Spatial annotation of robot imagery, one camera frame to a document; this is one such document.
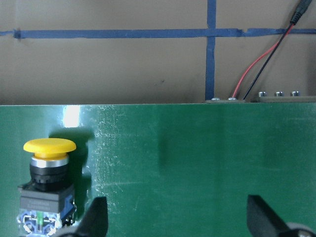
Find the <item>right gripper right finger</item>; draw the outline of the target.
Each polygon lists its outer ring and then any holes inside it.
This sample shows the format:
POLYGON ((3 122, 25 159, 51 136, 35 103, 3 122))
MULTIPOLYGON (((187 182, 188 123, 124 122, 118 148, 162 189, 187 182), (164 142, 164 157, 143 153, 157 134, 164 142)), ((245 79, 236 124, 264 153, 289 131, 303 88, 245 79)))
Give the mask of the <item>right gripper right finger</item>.
POLYGON ((246 223, 253 237, 314 237, 310 228, 285 223, 259 195, 247 197, 246 223))

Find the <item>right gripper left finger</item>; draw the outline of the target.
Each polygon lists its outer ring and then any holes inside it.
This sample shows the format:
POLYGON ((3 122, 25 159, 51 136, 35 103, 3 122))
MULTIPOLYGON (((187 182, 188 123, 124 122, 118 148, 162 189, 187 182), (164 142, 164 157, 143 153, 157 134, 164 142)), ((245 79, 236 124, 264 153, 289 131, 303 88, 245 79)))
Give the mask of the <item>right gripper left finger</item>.
POLYGON ((108 205, 106 197, 96 197, 80 223, 59 231, 60 237, 106 237, 108 232, 108 205))

